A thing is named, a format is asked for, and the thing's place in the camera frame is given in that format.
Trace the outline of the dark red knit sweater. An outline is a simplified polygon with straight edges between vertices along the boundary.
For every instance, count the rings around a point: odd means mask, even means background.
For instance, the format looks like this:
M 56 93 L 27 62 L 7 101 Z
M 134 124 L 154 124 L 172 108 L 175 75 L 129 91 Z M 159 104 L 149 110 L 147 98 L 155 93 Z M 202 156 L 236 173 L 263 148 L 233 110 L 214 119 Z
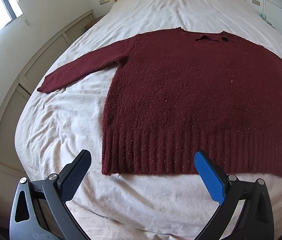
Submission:
M 111 64 L 102 116 L 105 175 L 191 174 L 203 150 L 226 173 L 282 177 L 282 59 L 225 31 L 138 34 L 47 75 L 65 88 Z

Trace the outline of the white louvered wardrobe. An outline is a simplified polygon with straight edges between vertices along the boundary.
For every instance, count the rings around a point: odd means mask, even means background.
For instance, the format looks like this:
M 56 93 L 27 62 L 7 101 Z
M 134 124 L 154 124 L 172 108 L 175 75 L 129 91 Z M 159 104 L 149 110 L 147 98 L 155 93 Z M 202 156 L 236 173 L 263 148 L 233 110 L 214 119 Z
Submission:
M 95 24 L 95 20 L 93 10 L 89 10 L 53 35 L 27 62 L 8 90 L 0 106 L 0 173 L 5 178 L 12 177 L 13 183 L 26 174 L 14 146 L 14 134 L 22 110 L 52 64 L 87 30 L 87 26 Z M 12 195 L 4 193 L 1 186 L 0 197 L 12 202 Z

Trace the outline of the white bed sheet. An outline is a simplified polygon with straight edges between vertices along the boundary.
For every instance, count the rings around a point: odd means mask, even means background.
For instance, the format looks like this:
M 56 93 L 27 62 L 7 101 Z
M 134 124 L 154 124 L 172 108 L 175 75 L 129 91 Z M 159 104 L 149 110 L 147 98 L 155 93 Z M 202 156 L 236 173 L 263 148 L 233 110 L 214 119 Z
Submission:
M 193 155 L 265 180 L 282 236 L 282 35 L 244 0 L 118 0 L 48 70 L 15 148 L 31 180 L 83 149 L 93 239 L 193 239 L 217 204 Z

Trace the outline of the beige wall switch plate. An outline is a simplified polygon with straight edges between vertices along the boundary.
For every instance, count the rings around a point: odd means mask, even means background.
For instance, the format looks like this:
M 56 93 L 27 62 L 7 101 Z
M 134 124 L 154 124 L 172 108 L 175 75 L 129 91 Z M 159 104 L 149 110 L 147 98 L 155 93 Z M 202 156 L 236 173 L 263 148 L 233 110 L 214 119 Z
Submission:
M 105 3 L 108 3 L 110 0 L 99 0 L 99 4 L 100 5 L 103 5 Z

